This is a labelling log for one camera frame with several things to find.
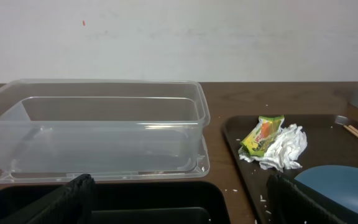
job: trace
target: container lid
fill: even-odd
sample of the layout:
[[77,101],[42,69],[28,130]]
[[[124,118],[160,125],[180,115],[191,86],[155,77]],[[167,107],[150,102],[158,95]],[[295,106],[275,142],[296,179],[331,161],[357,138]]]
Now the container lid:
[[[181,179],[204,177],[209,172],[208,150],[204,136],[198,149],[197,164],[189,171],[165,172],[98,172],[89,173],[95,181],[108,180],[151,180],[151,179]],[[0,184],[9,183],[46,183],[68,182],[82,173],[18,173],[4,172],[0,169]]]

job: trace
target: crumpled tissue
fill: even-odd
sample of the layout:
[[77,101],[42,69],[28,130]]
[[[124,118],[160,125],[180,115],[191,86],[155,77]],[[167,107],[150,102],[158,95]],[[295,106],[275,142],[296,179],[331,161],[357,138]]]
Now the crumpled tissue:
[[242,147],[239,149],[239,157],[247,162],[259,161],[260,168],[264,170],[274,167],[283,172],[283,168],[302,168],[299,163],[295,162],[308,145],[306,133],[301,130],[302,126],[296,124],[283,128],[277,134],[276,140],[267,148],[263,157],[251,156],[242,150]]

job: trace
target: black plastic bin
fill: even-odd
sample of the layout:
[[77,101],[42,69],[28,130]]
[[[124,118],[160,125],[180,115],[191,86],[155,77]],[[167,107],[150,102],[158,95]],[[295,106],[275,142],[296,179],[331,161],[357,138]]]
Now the black plastic bin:
[[[0,190],[0,219],[60,185]],[[92,223],[230,223],[221,191],[207,182],[97,184]]]

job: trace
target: yellow snack packet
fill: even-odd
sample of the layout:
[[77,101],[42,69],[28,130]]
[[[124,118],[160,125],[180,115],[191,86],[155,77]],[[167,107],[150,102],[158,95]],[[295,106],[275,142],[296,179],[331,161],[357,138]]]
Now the yellow snack packet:
[[276,118],[259,116],[258,125],[240,142],[243,150],[248,149],[251,156],[264,156],[266,150],[274,142],[283,122],[284,116]]

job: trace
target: wall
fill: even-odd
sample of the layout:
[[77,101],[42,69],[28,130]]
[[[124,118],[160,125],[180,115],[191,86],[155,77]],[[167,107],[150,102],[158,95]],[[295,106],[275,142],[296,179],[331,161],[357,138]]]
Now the wall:
[[18,78],[358,81],[358,0],[0,0]]

